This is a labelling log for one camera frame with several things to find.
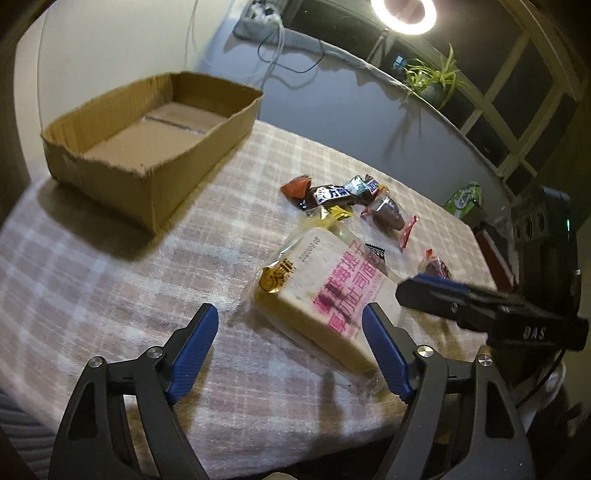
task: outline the power strip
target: power strip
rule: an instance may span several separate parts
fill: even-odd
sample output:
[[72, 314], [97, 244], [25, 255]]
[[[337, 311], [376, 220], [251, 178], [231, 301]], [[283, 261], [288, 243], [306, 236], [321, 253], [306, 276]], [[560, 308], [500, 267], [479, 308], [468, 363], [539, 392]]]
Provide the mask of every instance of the power strip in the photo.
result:
[[263, 24], [275, 24], [281, 23], [281, 17], [274, 7], [269, 7], [264, 2], [255, 1], [252, 3], [248, 10], [247, 17], [250, 20], [254, 20]]

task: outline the black cable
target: black cable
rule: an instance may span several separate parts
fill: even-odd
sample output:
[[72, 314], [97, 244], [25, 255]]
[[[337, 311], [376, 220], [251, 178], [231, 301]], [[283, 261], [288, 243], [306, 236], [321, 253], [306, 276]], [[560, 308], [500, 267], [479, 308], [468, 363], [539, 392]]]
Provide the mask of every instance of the black cable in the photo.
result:
[[560, 365], [560, 362], [562, 361], [565, 353], [566, 353], [566, 348], [563, 348], [560, 351], [560, 353], [559, 353], [558, 357], [556, 358], [556, 360], [554, 360], [554, 363], [550, 367], [550, 370], [548, 370], [548, 372], [544, 375], [544, 378], [542, 378], [542, 380], [540, 380], [537, 383], [537, 385], [533, 388], [532, 391], [530, 391], [525, 397], [523, 397], [521, 400], [519, 400], [519, 402], [517, 403], [517, 409], [521, 408], [525, 404], [525, 402], [527, 402], [531, 397], [533, 397], [536, 393], [538, 393], [538, 390], [544, 386], [544, 384], [548, 381], [548, 379], [550, 378], [550, 376], [558, 368], [558, 366]]
[[[272, 36], [272, 35], [274, 35], [275, 33], [276, 32], [269, 33], [267, 35], [267, 37], [259, 44], [259, 47], [256, 50], [256, 54], [258, 55], [260, 61], [264, 61], [265, 63], [272, 63], [271, 60], [265, 60], [261, 56], [261, 47], [269, 39], [269, 37]], [[309, 69], [302, 70], [302, 71], [300, 71], [300, 70], [294, 70], [291, 67], [287, 67], [287, 66], [279, 63], [278, 61], [275, 62], [275, 65], [277, 65], [278, 67], [281, 67], [283, 69], [289, 70], [290, 72], [293, 72], [293, 73], [308, 73], [310, 70], [312, 70], [314, 67], [316, 67], [322, 61], [322, 59], [324, 58], [324, 55], [326, 55], [326, 50], [324, 49], [324, 45], [322, 44], [322, 40], [318, 40], [318, 44], [320, 45], [320, 49], [322, 51], [322, 55], [320, 56], [320, 58], [318, 59], [318, 61], [316, 63], [314, 63]]]

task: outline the metal screw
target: metal screw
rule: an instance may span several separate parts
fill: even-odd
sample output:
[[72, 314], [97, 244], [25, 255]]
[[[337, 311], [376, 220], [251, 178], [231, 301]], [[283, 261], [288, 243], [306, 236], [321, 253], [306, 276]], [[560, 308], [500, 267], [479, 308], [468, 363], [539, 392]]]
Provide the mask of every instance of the metal screw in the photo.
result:
[[488, 355], [478, 355], [478, 363], [483, 367], [489, 367], [492, 365], [492, 358]]
[[148, 355], [148, 358], [160, 358], [163, 353], [164, 351], [161, 346], [153, 346], [148, 348], [146, 355]]
[[433, 349], [428, 345], [421, 345], [419, 348], [417, 348], [417, 353], [420, 356], [429, 358], [433, 354]]
[[100, 367], [103, 364], [104, 359], [101, 356], [94, 356], [88, 360], [88, 366], [90, 368]]

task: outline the potted plant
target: potted plant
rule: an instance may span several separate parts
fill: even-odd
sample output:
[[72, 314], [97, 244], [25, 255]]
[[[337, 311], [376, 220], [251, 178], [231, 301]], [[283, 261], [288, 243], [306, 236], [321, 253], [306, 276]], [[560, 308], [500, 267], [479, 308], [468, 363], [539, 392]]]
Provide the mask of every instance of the potted plant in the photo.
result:
[[463, 82], [457, 79], [459, 70], [456, 68], [456, 59], [453, 47], [449, 44], [447, 58], [441, 56], [441, 69], [437, 70], [422, 60], [414, 59], [415, 65], [410, 65], [406, 70], [407, 86], [410, 89], [408, 95], [414, 93], [437, 110], [440, 110], [452, 98], [456, 88]]

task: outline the blue gripper pad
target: blue gripper pad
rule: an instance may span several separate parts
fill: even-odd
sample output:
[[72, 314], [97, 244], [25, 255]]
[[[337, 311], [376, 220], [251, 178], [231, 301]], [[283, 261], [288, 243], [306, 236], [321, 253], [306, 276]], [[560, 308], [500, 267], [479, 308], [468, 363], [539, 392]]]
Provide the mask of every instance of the blue gripper pad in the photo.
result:
[[415, 391], [408, 381], [407, 362], [370, 305], [363, 309], [361, 322], [390, 392], [405, 403], [411, 402]]
[[170, 403], [175, 404], [193, 388], [205, 356], [209, 352], [209, 348], [217, 334], [218, 326], [217, 308], [211, 305], [201, 318], [193, 334], [187, 339], [183, 350], [181, 350], [173, 365], [171, 384], [166, 392]]
[[466, 290], [466, 291], [470, 290], [463, 283], [458, 283], [457, 281], [452, 281], [452, 280], [445, 280], [444, 278], [432, 277], [431, 275], [426, 275], [424, 273], [421, 273], [419, 275], [415, 275], [414, 280], [418, 280], [423, 283], [432, 283], [432, 284], [434, 283], [434, 284], [441, 285], [443, 287], [457, 288], [458, 290]]

